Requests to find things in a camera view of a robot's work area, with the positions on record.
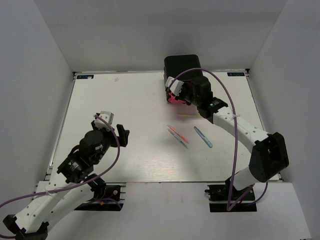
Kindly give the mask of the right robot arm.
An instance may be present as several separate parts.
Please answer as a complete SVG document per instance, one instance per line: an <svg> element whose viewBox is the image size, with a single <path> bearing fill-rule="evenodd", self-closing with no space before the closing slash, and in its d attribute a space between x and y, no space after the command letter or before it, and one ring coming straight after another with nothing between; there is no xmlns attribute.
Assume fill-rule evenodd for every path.
<svg viewBox="0 0 320 240"><path fill-rule="evenodd" d="M204 119L232 135L250 153L247 167L225 181L225 192L229 198L238 199L248 187L266 183L289 166L283 135L268 133L234 114L226 102L213 95L207 77L179 81L171 92L177 99L196 106Z"/></svg>

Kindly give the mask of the pink drawer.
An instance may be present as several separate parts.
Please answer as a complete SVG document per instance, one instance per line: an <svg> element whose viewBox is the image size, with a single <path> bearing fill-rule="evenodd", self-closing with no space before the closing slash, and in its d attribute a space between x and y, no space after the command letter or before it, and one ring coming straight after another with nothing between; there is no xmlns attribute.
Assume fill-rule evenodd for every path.
<svg viewBox="0 0 320 240"><path fill-rule="evenodd" d="M186 101L181 99L175 99L175 96L171 92L167 92L166 94L166 100L170 104L187 104Z"/></svg>

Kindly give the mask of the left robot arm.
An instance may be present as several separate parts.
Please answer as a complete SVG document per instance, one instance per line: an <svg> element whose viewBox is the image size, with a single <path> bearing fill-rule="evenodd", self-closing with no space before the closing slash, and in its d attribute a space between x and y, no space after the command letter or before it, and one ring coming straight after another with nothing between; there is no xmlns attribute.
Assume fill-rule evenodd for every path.
<svg viewBox="0 0 320 240"><path fill-rule="evenodd" d="M57 167L44 191L36 193L23 210L3 219L12 239L44 240L59 221L81 205L113 202L121 207L120 195L114 193L120 186L107 184L93 171L109 148L127 146L130 132L121 124L112 128L99 116L91 126Z"/></svg>

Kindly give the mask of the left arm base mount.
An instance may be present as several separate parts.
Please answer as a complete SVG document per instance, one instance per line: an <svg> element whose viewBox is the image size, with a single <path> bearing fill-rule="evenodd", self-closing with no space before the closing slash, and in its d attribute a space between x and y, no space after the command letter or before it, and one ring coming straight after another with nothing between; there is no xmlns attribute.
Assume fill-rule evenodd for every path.
<svg viewBox="0 0 320 240"><path fill-rule="evenodd" d="M95 193L93 198L85 201L75 211L119 212L125 203L126 183L107 183L104 190Z"/></svg>

